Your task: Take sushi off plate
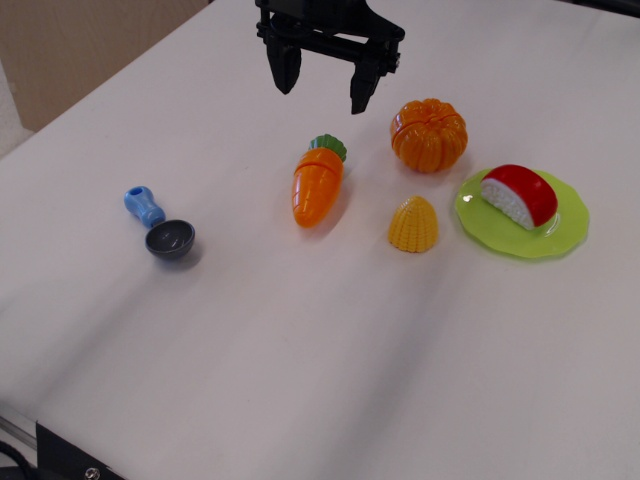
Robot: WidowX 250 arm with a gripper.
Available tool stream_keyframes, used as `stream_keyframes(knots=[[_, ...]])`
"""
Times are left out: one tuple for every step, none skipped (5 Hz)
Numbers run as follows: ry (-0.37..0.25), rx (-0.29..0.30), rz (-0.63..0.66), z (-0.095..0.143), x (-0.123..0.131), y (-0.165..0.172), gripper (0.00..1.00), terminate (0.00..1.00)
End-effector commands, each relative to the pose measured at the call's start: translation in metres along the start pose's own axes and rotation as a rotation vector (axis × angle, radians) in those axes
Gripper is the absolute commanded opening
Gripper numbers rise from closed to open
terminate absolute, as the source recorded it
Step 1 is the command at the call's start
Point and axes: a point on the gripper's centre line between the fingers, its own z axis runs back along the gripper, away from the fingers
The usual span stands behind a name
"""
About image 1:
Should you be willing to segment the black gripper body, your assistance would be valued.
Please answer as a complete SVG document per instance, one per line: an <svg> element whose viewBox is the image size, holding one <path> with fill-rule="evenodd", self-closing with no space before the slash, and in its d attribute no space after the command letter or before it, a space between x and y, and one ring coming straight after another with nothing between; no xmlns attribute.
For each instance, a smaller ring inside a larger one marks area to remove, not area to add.
<svg viewBox="0 0 640 480"><path fill-rule="evenodd" d="M257 1L258 36L355 64L367 42L385 42L387 73L396 71L405 32L365 1Z"/></svg>

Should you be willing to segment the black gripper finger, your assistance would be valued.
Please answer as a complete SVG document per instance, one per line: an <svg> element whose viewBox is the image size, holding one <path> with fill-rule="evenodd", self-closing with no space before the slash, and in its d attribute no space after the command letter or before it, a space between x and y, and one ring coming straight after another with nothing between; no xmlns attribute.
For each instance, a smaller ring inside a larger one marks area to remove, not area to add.
<svg viewBox="0 0 640 480"><path fill-rule="evenodd" d="M363 113L378 82L387 73L387 45L385 42L367 42L355 62L350 83L351 113Z"/></svg>
<svg viewBox="0 0 640 480"><path fill-rule="evenodd" d="M301 49L279 37L268 37L266 53L276 88L287 95L295 86L301 67Z"/></svg>

